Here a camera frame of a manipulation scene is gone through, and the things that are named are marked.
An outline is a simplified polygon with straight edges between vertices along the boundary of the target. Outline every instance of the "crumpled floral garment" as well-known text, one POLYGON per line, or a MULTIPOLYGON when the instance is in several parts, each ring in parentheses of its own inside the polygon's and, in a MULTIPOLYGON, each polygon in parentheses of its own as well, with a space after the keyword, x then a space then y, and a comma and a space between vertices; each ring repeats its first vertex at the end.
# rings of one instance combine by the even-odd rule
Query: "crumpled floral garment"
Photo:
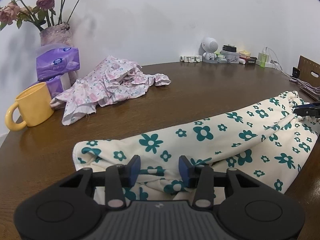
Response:
MULTIPOLYGON (((292 113, 305 102, 296 91, 284 92, 245 108, 156 131, 146 131, 122 140, 79 142, 73 150, 77 170, 94 172, 140 155, 141 170, 132 188, 124 188, 129 200, 190 199, 178 159, 185 155, 193 165, 210 165, 215 171, 240 169, 284 193, 310 155, 320 132, 319 120, 292 113)), ((215 204, 224 189, 215 187, 215 204)), ((95 199, 103 204, 104 188, 95 199)))
POLYGON ((68 90, 52 99, 52 108, 65 102, 63 125, 70 125, 86 114, 96 112, 96 105, 107 106, 130 98, 143 96, 154 83, 169 85, 164 74, 146 75, 141 66, 127 59, 108 56, 85 78, 78 79, 68 90))

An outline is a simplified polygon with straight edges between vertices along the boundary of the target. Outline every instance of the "mug handle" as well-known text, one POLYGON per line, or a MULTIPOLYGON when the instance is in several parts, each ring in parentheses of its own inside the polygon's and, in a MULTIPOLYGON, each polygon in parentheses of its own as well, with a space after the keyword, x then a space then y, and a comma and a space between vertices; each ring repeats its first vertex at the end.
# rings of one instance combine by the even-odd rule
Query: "mug handle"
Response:
POLYGON ((19 131, 27 126, 27 123, 25 121, 22 121, 21 123, 15 123, 13 121, 12 115, 17 107, 18 107, 18 103, 14 102, 13 105, 8 108, 7 113, 5 114, 5 118, 4 118, 5 125, 11 131, 19 131))

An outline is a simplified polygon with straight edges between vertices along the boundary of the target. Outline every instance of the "hole in board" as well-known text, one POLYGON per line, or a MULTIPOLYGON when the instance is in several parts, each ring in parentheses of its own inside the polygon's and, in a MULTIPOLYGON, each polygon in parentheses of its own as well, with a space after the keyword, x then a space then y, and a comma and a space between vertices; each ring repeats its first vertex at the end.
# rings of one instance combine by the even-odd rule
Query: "hole in board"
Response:
POLYGON ((319 77, 319 74, 317 74, 316 72, 311 71, 311 75, 313 75, 314 77, 319 77))

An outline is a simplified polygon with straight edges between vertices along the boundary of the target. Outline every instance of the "wooden table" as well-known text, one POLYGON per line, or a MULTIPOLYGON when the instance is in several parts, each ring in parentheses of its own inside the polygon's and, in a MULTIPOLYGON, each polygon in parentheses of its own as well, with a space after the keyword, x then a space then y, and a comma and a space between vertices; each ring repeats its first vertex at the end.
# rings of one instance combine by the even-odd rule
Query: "wooden table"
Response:
MULTIPOLYGON (((297 90, 280 71, 240 64, 168 63, 145 66, 147 74, 164 73, 172 83, 151 87, 145 96, 112 106, 63 126, 63 110, 46 122, 10 132, 0 149, 0 239, 20 239, 13 212, 24 199, 73 173, 75 143, 122 139, 143 132, 230 112, 297 90)), ((310 101, 302 93, 300 96, 310 101)), ((290 186, 287 195, 306 211, 299 239, 320 238, 320 143, 290 186)))

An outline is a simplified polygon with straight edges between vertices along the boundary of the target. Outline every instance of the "yellow container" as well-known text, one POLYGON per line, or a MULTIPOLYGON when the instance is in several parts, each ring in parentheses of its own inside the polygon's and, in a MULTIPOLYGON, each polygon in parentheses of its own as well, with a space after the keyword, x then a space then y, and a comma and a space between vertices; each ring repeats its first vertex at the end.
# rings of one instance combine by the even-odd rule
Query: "yellow container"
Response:
POLYGON ((5 125, 11 131, 19 131, 26 126, 32 127, 47 120, 53 110, 50 107, 51 96, 47 84, 41 82, 21 92, 10 106, 5 115, 5 125), (15 123, 12 119, 13 111, 18 108, 23 119, 21 123, 15 123))

